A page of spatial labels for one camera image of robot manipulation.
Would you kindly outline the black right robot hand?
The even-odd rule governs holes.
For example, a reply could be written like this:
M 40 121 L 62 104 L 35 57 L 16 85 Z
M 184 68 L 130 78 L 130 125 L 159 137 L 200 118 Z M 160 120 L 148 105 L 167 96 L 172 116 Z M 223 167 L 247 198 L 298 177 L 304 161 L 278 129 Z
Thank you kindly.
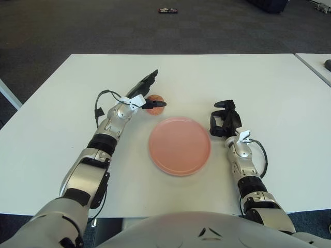
M 241 119 L 233 100 L 219 101 L 214 107 L 221 110 L 214 111 L 210 116 L 210 134 L 216 137 L 232 137 L 236 135 L 236 129 L 242 127 Z M 216 117 L 219 117 L 223 123 L 221 126 L 216 124 Z

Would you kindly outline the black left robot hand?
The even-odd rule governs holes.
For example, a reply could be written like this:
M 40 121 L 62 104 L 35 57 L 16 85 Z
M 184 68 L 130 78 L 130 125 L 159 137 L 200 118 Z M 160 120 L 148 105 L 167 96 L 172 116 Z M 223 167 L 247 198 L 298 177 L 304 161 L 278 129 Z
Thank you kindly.
M 150 87 L 154 84 L 157 74 L 158 70 L 153 71 L 151 74 L 141 79 L 136 86 L 126 94 L 126 98 L 129 99 L 129 105 L 133 110 L 137 108 L 153 109 L 157 107 L 165 107 L 167 105 L 161 100 L 144 98 L 149 93 Z

